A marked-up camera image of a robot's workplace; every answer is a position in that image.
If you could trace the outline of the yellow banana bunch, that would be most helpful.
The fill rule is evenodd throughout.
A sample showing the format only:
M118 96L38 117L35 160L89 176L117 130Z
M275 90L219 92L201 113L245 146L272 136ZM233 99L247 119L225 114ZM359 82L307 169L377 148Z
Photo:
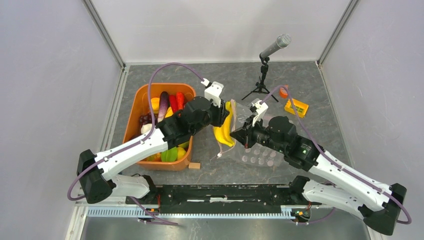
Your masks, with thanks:
M229 112L229 114L225 118L222 126L220 127L214 126L212 128L213 134L218 143L224 144L228 147L233 147L235 145L235 142L230 136L230 130L231 130L231 122L232 122L232 117L234 115L234 111L232 108L231 101L227 101L225 103L225 109Z

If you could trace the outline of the dark grape bunch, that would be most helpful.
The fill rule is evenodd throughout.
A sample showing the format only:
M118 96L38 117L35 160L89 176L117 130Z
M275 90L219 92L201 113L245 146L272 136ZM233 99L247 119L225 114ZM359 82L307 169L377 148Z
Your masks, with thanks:
M142 127L143 125L151 124L152 123L152 116L151 114L145 114L141 115L138 119L139 125Z

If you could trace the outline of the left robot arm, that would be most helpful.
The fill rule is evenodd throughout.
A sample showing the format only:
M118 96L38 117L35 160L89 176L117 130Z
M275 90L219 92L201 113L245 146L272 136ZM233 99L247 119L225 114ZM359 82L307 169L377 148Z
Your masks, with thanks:
M118 177L118 174L138 161L188 142L192 136L211 125L223 125L229 111L225 101L217 103L203 96L187 102L182 110L166 117L150 132L142 134L110 150L80 153L77 178L88 204L96 204L112 194L135 197L145 204L153 203L157 190L148 176Z

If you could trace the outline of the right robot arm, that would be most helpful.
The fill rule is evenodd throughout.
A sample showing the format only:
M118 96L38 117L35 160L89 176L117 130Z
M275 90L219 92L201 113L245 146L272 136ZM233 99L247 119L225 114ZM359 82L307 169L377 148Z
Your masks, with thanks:
M393 235L396 224L401 222L399 215L407 193L403 185L379 182L344 164L320 145L298 135L296 126L287 117L273 117L267 126L262 121L254 123L249 117L230 136L245 148L260 144L279 152L290 166L335 184L335 187L327 186L297 176L288 191L293 203L307 200L343 210L386 236Z

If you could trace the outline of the clear zip top bag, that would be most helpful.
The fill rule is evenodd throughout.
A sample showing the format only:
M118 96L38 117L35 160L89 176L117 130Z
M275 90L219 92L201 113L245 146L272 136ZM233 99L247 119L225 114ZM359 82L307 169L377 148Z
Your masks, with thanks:
M253 114L249 109L251 103L247 106L237 103L234 99L230 100L233 110L233 117L230 124L230 133L241 128L244 122ZM267 126L272 116L265 113L263 116L263 126ZM254 165L259 167L278 167L284 162L284 155L275 150L256 143L252 148L245 148L244 145L236 141L233 147L218 143L218 158L227 158L239 163Z

